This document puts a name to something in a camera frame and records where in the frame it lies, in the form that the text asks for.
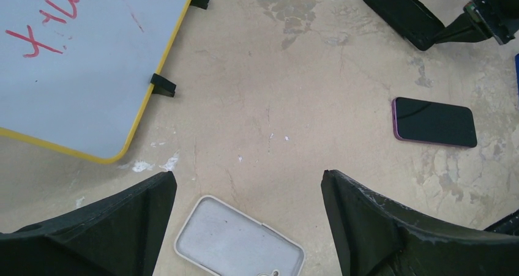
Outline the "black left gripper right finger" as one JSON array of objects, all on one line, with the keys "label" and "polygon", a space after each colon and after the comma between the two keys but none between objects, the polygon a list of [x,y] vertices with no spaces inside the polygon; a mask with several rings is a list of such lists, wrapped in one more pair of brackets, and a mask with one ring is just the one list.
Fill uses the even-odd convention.
[{"label": "black left gripper right finger", "polygon": [[343,275],[517,275],[518,213],[478,230],[327,170],[321,191]]}]

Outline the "black phone case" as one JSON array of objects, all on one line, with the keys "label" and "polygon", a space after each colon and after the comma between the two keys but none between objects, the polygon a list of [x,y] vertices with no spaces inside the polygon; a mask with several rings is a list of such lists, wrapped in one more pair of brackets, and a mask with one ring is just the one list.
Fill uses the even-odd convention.
[{"label": "black phone case", "polygon": [[426,51],[445,26],[419,0],[363,0],[397,34]]}]

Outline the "purple phone black screen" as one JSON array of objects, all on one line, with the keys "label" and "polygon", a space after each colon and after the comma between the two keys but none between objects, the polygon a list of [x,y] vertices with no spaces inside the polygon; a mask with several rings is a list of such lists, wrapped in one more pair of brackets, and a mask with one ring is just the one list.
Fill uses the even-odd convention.
[{"label": "purple phone black screen", "polygon": [[392,123],[401,141],[477,146],[474,116],[465,106],[397,97],[392,101]]}]

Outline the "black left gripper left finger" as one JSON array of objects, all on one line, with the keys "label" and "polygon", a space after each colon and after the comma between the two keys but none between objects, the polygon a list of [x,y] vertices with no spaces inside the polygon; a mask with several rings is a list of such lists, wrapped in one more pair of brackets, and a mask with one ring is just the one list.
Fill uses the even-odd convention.
[{"label": "black left gripper left finger", "polygon": [[158,173],[100,201],[1,234],[2,275],[152,275],[177,183]]}]

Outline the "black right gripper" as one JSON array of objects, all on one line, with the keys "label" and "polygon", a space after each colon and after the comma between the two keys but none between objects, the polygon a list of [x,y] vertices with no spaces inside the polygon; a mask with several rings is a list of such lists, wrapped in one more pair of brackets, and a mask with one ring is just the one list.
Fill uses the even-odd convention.
[{"label": "black right gripper", "polygon": [[485,33],[500,45],[515,38],[518,0],[470,0],[463,9],[465,13],[434,36],[434,44],[481,42],[485,40]]}]

